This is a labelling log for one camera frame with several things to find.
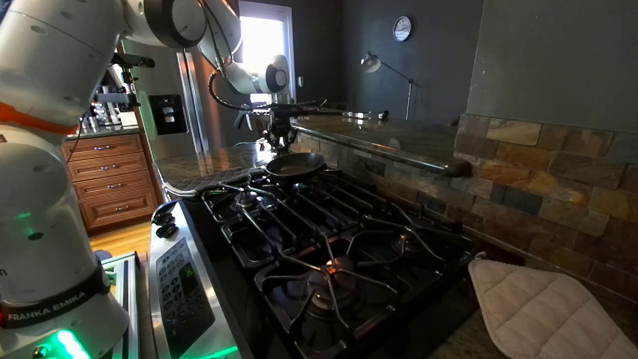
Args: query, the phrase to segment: stone tile backsplash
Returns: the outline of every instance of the stone tile backsplash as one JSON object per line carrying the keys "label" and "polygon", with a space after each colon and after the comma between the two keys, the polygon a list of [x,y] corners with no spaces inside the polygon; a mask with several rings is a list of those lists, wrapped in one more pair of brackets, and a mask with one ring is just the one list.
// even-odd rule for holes
{"label": "stone tile backsplash", "polygon": [[384,195],[464,221],[500,247],[550,261],[638,301],[638,135],[464,113],[444,177],[299,133],[293,151],[375,183]]}

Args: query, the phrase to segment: wooden floor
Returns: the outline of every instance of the wooden floor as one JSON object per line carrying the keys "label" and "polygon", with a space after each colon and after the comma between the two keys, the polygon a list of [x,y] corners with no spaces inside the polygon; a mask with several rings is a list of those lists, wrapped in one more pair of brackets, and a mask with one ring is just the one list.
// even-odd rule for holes
{"label": "wooden floor", "polygon": [[151,237],[151,225],[147,221],[131,223],[119,229],[89,235],[93,251],[107,251],[109,255],[121,255],[137,251],[137,257],[145,257]]}

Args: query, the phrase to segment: window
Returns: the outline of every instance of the window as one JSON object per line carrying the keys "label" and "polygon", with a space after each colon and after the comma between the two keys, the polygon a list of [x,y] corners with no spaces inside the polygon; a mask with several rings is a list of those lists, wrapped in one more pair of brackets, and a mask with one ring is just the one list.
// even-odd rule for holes
{"label": "window", "polygon": [[[273,55],[283,53],[289,65],[289,91],[295,93],[293,12],[289,6],[239,2],[241,61],[247,67],[265,67]],[[269,93],[253,93],[251,101],[271,101]]]}

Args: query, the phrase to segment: gas stove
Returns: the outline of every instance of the gas stove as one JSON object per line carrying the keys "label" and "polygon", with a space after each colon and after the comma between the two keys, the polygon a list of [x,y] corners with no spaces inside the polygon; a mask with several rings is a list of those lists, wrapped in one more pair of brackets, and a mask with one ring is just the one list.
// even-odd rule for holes
{"label": "gas stove", "polygon": [[251,171],[177,203],[149,257],[167,357],[426,357],[476,309],[462,229],[341,171]]}

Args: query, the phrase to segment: stovetop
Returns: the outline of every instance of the stovetop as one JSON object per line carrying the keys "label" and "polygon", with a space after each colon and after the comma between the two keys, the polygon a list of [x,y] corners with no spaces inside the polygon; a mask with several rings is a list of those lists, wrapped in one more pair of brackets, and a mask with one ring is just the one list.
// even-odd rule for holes
{"label": "stovetop", "polygon": [[255,171],[201,199],[297,357],[373,347],[460,281],[474,255],[458,227],[339,171],[297,181]]}

